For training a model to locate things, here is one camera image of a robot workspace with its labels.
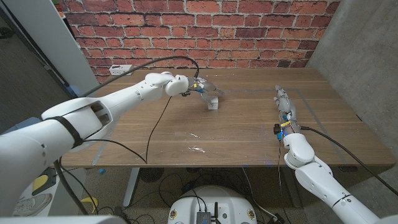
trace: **power strip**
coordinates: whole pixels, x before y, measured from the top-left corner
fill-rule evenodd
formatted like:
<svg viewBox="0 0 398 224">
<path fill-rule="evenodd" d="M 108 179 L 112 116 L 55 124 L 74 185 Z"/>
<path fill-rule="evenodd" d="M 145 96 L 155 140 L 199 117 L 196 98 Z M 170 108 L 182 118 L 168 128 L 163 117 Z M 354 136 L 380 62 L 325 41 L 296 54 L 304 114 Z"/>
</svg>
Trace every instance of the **power strip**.
<svg viewBox="0 0 398 224">
<path fill-rule="evenodd" d="M 109 71 L 111 72 L 111 75 L 121 75 L 122 73 L 130 70 L 132 65 L 112 65 L 109 68 Z"/>
</svg>

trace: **wooden tabletop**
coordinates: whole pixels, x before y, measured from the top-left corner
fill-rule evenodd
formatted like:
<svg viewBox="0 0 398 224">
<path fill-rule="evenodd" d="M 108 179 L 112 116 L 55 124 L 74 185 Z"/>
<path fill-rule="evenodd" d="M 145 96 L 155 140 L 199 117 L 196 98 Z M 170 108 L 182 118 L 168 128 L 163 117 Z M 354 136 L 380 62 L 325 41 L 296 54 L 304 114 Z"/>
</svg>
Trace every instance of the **wooden tabletop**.
<svg viewBox="0 0 398 224">
<path fill-rule="evenodd" d="M 98 96 L 132 86 L 149 72 L 141 70 L 101 89 Z M 169 70 L 192 76 L 194 70 Z M 328 82 L 311 68 L 202 69 L 200 76 L 218 85 L 218 110 L 208 110 L 198 93 L 173 96 L 152 134 L 148 165 L 133 153 L 112 143 L 65 154 L 66 167 L 240 167 L 275 166 L 279 142 L 273 133 L 278 109 L 275 85 L 284 88 L 297 108 L 298 123 L 309 126 L 346 146 L 370 166 L 391 166 L 396 160 Z M 169 97 L 143 103 L 123 115 L 109 139 L 146 156 L 147 141 Z M 315 154 L 330 166 L 357 163 L 327 139 L 302 131 Z M 287 152 L 282 146 L 283 155 Z"/>
</svg>

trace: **shoe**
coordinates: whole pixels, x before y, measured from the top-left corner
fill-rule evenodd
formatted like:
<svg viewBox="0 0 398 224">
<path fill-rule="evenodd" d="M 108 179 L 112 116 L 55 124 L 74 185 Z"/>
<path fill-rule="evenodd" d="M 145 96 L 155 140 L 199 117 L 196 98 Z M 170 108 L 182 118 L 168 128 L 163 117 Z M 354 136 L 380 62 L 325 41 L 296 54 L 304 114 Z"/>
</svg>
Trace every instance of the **shoe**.
<svg viewBox="0 0 398 224">
<path fill-rule="evenodd" d="M 15 217 L 37 215 L 51 202 L 51 199 L 51 194 L 41 194 L 32 198 L 21 200 L 17 203 L 12 215 Z"/>
</svg>

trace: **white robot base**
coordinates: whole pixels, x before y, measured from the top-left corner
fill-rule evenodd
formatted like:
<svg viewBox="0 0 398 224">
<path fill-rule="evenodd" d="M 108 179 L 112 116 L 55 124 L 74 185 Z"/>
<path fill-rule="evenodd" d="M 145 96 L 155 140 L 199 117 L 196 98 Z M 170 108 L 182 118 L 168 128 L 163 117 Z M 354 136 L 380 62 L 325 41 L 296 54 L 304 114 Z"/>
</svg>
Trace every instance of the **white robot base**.
<svg viewBox="0 0 398 224">
<path fill-rule="evenodd" d="M 193 190 L 183 194 L 173 203 L 168 224 L 210 224 L 211 220 L 215 219 L 215 213 L 218 223 L 257 224 L 253 206 L 237 192 L 217 185 L 201 186 Z M 206 206 L 201 199 L 196 198 L 195 193 L 203 199 Z"/>
</svg>

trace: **gray wall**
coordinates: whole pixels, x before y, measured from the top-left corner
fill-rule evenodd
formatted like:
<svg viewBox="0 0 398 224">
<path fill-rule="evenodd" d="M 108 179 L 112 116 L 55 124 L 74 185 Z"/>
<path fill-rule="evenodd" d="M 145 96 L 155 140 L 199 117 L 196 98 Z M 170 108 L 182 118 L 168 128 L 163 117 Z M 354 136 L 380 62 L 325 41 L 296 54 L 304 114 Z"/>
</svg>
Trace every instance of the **gray wall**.
<svg viewBox="0 0 398 224">
<path fill-rule="evenodd" d="M 342 0 L 307 67 L 316 68 L 398 158 L 398 1 Z M 333 172 L 379 217 L 398 214 L 397 197 L 362 169 Z M 397 166 L 380 176 L 398 189 Z M 317 198 L 302 192 L 302 199 L 310 223 L 340 222 Z"/>
</svg>

